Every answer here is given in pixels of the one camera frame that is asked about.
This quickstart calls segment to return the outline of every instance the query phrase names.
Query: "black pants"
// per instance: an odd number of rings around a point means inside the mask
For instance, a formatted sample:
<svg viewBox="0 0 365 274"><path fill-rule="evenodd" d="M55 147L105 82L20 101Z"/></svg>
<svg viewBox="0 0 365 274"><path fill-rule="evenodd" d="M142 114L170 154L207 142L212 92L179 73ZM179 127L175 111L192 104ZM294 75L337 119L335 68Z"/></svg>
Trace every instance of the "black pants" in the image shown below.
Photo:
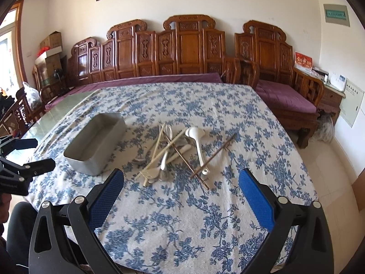
<svg viewBox="0 0 365 274"><path fill-rule="evenodd" d="M37 214L38 212L27 202L16 204L11 213L6 250L15 264L28 267L30 240ZM80 247L69 241L78 262L86 264Z"/></svg>

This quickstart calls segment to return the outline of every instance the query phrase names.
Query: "person's leg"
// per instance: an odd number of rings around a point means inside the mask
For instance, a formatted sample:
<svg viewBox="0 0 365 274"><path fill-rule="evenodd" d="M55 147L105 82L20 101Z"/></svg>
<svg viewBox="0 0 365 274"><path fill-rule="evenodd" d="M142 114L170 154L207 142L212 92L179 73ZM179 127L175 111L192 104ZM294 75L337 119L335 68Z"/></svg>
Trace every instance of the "person's leg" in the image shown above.
<svg viewBox="0 0 365 274"><path fill-rule="evenodd" d="M16 264L28 267L30 239L37 214L27 202L16 204L11 213L6 250Z"/></svg>

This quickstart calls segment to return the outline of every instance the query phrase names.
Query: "blue gripper pad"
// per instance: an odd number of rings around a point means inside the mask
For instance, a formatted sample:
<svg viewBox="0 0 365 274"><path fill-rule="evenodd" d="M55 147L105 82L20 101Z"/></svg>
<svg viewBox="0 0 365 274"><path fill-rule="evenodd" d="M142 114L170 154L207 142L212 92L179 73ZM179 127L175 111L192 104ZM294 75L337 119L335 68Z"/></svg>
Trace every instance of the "blue gripper pad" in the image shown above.
<svg viewBox="0 0 365 274"><path fill-rule="evenodd" d="M275 225L274 210L246 170L240 172L238 185L249 202L258 223L270 233Z"/></svg>
<svg viewBox="0 0 365 274"><path fill-rule="evenodd" d="M109 180L108 177L108 179L104 182L106 186L103 186L100 194L89 209L88 226L92 232L103 225L123 188L123 172L121 170L117 170L113 173L109 176L112 176L112 178Z"/></svg>

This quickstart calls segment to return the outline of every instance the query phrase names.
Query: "purple cushion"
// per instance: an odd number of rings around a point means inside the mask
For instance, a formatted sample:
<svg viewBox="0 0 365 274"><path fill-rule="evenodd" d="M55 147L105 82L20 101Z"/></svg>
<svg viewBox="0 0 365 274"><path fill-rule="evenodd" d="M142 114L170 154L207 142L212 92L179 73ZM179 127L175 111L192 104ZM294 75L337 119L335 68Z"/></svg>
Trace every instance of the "purple cushion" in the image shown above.
<svg viewBox="0 0 365 274"><path fill-rule="evenodd" d="M125 85L135 84L147 84L147 83L160 83L160 82L211 82L211 83L223 83L218 73L201 73L201 74L178 74L178 75L164 75L164 76L145 76L145 77L133 77L124 78L111 81L97 82L93 84L83 85L81 87L75 87L73 90L57 98L51 104L46 105L46 110L51 110L59 102L65 99L67 96L92 92L94 90L104 87L122 87Z"/></svg>
<svg viewBox="0 0 365 274"><path fill-rule="evenodd" d="M317 108L287 84L259 80L257 94L269 108L316 113Z"/></svg>

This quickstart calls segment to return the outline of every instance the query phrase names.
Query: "green sign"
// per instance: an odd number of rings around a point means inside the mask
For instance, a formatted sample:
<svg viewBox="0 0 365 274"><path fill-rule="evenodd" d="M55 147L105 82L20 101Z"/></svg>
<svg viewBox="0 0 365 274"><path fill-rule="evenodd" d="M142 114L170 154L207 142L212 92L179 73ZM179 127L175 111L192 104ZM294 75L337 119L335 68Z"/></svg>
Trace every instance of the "green sign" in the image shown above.
<svg viewBox="0 0 365 274"><path fill-rule="evenodd" d="M328 18L337 18L339 20L346 20L346 12L339 10L328 10L326 9L326 16Z"/></svg>

